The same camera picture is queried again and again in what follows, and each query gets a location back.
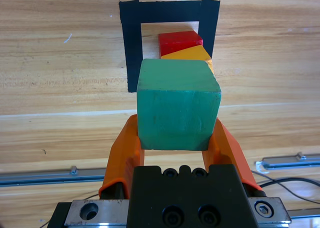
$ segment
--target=black cable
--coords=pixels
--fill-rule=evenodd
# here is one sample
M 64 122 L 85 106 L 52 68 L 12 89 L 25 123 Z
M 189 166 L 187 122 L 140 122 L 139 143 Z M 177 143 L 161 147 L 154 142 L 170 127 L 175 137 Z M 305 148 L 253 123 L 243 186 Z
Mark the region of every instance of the black cable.
M 89 197 L 87 197 L 87 198 L 84 198 L 84 199 L 82 199 L 82 200 L 88 200 L 88 199 L 90 199 L 90 198 L 92 198 L 92 197 L 96 197 L 96 196 L 98 196 L 99 194 L 94 194 L 94 195 L 91 195 L 91 196 L 89 196 Z
M 265 174 L 262 174 L 262 173 L 259 173 L 257 171 L 254 171 L 254 170 L 251 170 L 252 173 L 258 175 L 258 176 L 261 176 L 261 177 L 264 177 L 264 178 L 267 178 L 269 179 L 270 181 L 276 181 L 276 179 L 272 179 L 270 176 L 267 176 Z M 315 203 L 315 204 L 319 204 L 320 205 L 320 202 L 317 202 L 317 201 L 314 201 L 314 200 L 311 200 L 311 199 L 307 199 L 307 198 L 304 198 L 296 193 L 294 193 L 293 191 L 291 191 L 288 187 L 286 187 L 284 184 L 281 184 L 281 183 L 278 183 L 278 185 L 282 186 L 284 189 L 286 189 L 289 193 L 291 193 L 293 196 L 301 199 L 301 200 L 304 200 L 306 202 L 312 202 L 312 203 Z
M 313 179 L 301 178 L 301 177 L 280 178 L 280 179 L 276 179 L 276 180 L 272 180 L 267 183 L 264 183 L 264 184 L 260 185 L 260 187 L 263 188 L 263 187 L 271 186 L 273 184 L 278 184 L 278 183 L 282 183 L 282 182 L 308 182 L 308 183 L 311 183 L 315 186 L 320 187 L 320 183 L 318 181 L 313 180 Z
M 88 200 L 88 199 L 90 199 L 90 198 L 92 198 L 92 197 L 96 197 L 96 196 L 98 196 L 99 194 L 94 194 L 94 195 L 91 195 L 91 196 L 89 196 L 89 197 L 87 197 L 87 198 L 84 198 L 84 199 L 82 199 L 82 200 Z M 40 226 L 39 228 L 43 228 L 43 227 L 45 227 L 47 224 L 49 224 L 49 222 L 50 222 L 50 220 L 49 221 L 47 221 L 46 223 L 44 223 L 42 226 Z

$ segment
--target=stacked blocks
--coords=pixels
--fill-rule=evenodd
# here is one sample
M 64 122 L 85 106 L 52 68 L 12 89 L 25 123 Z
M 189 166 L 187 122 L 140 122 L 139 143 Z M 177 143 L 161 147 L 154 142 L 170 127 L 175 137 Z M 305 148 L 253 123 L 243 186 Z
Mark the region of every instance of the stacked blocks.
M 206 151 L 221 102 L 211 57 L 194 31 L 158 38 L 161 59 L 142 61 L 137 85 L 141 148 Z

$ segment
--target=black tape square outline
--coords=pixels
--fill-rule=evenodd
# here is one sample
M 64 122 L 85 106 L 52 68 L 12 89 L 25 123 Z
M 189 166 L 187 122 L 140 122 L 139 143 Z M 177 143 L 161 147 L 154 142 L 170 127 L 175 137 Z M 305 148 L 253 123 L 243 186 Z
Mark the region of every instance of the black tape square outline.
M 141 23 L 199 22 L 198 34 L 203 47 L 212 57 L 218 23 L 220 1 L 120 1 L 128 92 L 137 92 L 143 60 Z

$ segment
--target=wooden table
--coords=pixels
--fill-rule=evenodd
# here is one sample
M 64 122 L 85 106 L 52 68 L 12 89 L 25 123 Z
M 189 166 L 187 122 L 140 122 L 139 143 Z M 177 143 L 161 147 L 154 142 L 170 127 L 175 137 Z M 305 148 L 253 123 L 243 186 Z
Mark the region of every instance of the wooden table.
M 136 112 L 136 94 L 127 92 L 118 1 L 130 0 L 0 0 L 1 173 L 106 166 L 112 143 Z M 254 170 L 265 156 L 319 152 L 319 17 L 319 0 L 221 0 L 213 52 L 222 89 L 218 116 Z M 197 26 L 144 24 L 144 58 L 158 57 L 158 33 Z M 203 166 L 201 154 L 189 151 L 148 151 L 145 163 Z M 320 180 L 320 169 L 268 175 Z M 0 188 L 0 223 L 40 227 L 57 202 L 83 199 L 100 185 Z M 287 186 L 320 200 L 313 185 Z M 319 207 L 278 185 L 265 191 L 287 209 Z

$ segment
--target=green cube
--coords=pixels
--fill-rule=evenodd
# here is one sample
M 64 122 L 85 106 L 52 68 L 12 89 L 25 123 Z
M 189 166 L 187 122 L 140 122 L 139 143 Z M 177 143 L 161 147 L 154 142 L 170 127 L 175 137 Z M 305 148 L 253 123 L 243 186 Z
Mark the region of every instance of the green cube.
M 142 149 L 207 150 L 220 101 L 220 86 L 205 61 L 144 59 L 137 86 Z

